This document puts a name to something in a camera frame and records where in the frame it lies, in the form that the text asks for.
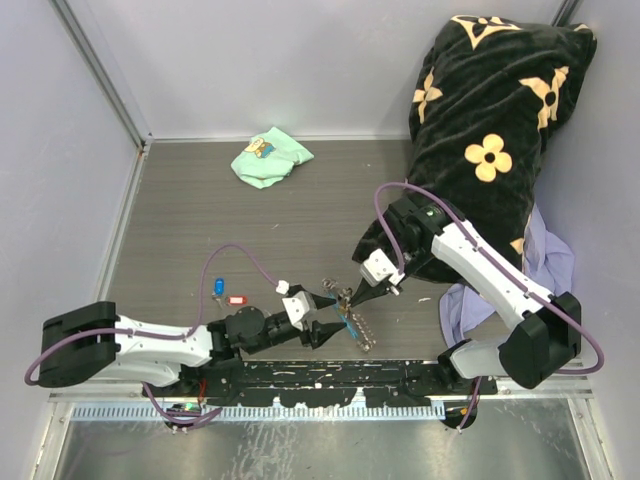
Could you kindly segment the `blue handled key ring organizer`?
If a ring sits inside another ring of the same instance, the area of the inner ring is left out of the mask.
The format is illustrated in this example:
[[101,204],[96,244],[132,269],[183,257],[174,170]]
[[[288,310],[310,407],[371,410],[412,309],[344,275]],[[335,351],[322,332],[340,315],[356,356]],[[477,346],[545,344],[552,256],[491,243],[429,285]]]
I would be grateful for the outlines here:
[[322,288],[325,293],[336,300],[334,309],[341,308],[349,312],[350,320],[344,322],[347,325],[351,337],[356,341],[358,347],[364,353],[370,353],[376,344],[372,331],[364,317],[356,313],[349,305],[350,297],[353,295],[351,287],[341,286],[335,279],[325,278],[322,280]]

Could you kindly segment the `key with blue tag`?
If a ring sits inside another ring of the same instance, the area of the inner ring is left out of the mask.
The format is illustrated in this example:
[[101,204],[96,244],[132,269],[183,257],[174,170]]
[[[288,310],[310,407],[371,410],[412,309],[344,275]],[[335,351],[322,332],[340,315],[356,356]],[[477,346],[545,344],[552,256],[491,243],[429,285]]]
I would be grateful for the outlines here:
[[225,294],[225,279],[222,277],[217,277],[214,280],[214,286],[212,290],[212,299],[219,305],[223,305],[223,297]]

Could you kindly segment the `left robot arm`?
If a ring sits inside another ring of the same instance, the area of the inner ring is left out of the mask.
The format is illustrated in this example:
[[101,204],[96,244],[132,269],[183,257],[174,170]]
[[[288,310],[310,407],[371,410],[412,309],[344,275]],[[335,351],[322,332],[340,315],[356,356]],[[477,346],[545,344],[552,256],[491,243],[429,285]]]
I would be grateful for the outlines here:
[[137,321],[118,314],[115,303],[99,301],[44,322],[41,354],[25,379],[43,388],[91,379],[134,381],[188,396],[199,387],[198,369],[230,368],[244,354],[291,340],[320,348],[347,326],[344,321],[315,320],[318,311],[335,303],[294,285],[278,313],[265,315],[244,306],[208,324],[177,327]]

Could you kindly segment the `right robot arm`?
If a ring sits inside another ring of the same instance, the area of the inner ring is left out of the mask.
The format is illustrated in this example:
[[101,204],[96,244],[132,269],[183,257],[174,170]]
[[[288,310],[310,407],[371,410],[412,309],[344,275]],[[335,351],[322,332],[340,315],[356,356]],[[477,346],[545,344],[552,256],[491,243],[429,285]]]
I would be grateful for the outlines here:
[[499,255],[468,221],[455,223],[452,209],[400,198],[383,220],[404,248],[398,268],[382,249],[360,265],[362,280],[348,302],[354,308],[387,294],[424,266],[440,260],[488,301],[509,330],[492,341],[461,340],[438,357],[444,390],[459,394],[476,377],[507,376],[526,389],[559,372],[581,352],[581,305],[569,292],[559,296],[536,284]]

